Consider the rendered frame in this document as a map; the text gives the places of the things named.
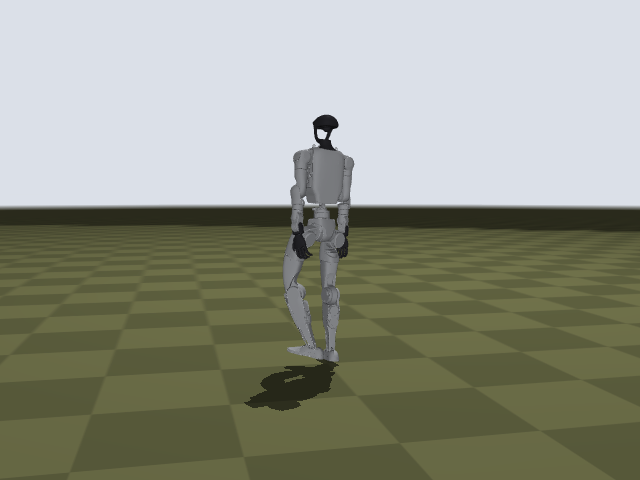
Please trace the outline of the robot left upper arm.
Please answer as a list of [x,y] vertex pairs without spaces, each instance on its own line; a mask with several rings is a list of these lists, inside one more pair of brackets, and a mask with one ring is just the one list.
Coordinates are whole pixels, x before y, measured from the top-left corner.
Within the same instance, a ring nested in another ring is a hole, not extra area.
[[[296,179],[296,184],[300,189],[301,199],[304,198],[307,194],[306,191],[306,183],[307,183],[307,164],[310,162],[312,157],[312,151],[309,149],[304,149],[296,152],[293,156],[294,161],[294,176]],[[293,185],[294,186],[294,185]]]

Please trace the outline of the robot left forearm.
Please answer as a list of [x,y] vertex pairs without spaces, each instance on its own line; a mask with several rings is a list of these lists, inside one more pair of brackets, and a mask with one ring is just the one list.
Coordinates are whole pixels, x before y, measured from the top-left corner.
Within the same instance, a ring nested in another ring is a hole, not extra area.
[[[292,215],[291,215],[291,229],[293,232],[298,232],[299,227],[298,224],[301,222],[303,224],[303,207],[305,205],[305,201],[301,199],[300,189],[297,185],[292,186],[290,190],[291,200],[292,200]],[[304,225],[303,225],[304,228]]]

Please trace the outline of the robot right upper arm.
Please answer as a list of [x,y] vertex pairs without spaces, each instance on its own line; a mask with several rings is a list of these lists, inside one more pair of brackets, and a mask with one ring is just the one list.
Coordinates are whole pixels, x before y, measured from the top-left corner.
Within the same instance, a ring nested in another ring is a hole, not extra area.
[[344,176],[343,176],[343,186],[342,192],[338,198],[338,202],[347,202],[350,198],[350,188],[352,182],[352,169],[354,167],[354,160],[344,155],[345,165],[344,165]]

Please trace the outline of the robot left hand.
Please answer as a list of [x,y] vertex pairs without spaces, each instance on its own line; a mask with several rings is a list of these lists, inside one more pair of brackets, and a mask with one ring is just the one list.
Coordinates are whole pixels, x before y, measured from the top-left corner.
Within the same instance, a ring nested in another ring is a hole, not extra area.
[[313,254],[310,254],[310,252],[308,251],[308,249],[306,247],[305,239],[302,236],[302,234],[304,233],[303,224],[300,222],[298,224],[298,227],[299,227],[299,231],[298,232],[293,232],[292,231],[292,234],[295,235],[295,237],[293,239],[293,248],[292,249],[294,251],[296,249],[297,257],[299,257],[300,259],[307,259],[307,258],[310,258],[310,256],[312,256]]

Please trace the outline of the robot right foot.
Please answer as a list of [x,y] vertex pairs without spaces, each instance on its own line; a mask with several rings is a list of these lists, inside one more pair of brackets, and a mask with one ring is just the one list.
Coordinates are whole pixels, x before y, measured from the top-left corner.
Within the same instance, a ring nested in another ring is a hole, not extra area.
[[338,352],[336,350],[333,350],[331,348],[331,351],[327,352],[326,349],[323,351],[324,352],[324,359],[327,361],[332,361],[332,362],[338,362],[339,361],[339,355]]

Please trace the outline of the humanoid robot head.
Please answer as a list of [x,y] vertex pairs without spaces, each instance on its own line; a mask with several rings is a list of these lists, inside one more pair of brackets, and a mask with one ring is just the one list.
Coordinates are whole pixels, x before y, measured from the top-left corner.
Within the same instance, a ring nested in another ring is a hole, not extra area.
[[[338,128],[338,126],[339,126],[338,125],[338,121],[336,120],[336,118],[331,116],[331,115],[319,116],[318,118],[316,118],[314,120],[313,126],[314,126],[315,140],[316,140],[317,143],[320,144],[319,148],[336,151],[331,145],[331,140],[329,140],[329,137],[331,135],[332,130]],[[319,139],[318,138],[317,129],[321,129],[324,132],[327,132],[327,135],[326,135],[325,139]]]

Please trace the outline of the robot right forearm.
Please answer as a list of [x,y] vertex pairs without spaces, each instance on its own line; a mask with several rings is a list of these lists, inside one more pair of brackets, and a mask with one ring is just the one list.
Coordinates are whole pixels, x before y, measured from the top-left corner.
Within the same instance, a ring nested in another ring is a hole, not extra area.
[[337,224],[338,224],[338,231],[340,231],[341,233],[345,233],[345,227],[348,226],[348,222],[349,222],[348,213],[350,209],[350,204],[351,204],[350,198],[347,202],[338,204]]

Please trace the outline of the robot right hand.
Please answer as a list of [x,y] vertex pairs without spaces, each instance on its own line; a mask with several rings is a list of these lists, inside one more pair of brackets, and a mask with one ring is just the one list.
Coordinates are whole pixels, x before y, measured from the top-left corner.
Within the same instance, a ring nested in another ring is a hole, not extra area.
[[[343,233],[344,236],[345,236],[345,242],[344,242],[343,246],[341,248],[336,248],[337,252],[339,251],[339,253],[338,253],[339,258],[346,257],[347,254],[348,254],[348,240],[346,238],[346,236],[348,236],[348,230],[349,230],[349,228],[348,228],[348,226],[346,226],[345,227],[345,233]],[[342,254],[341,254],[341,252],[342,252]],[[345,253],[345,255],[344,255],[344,253]]]

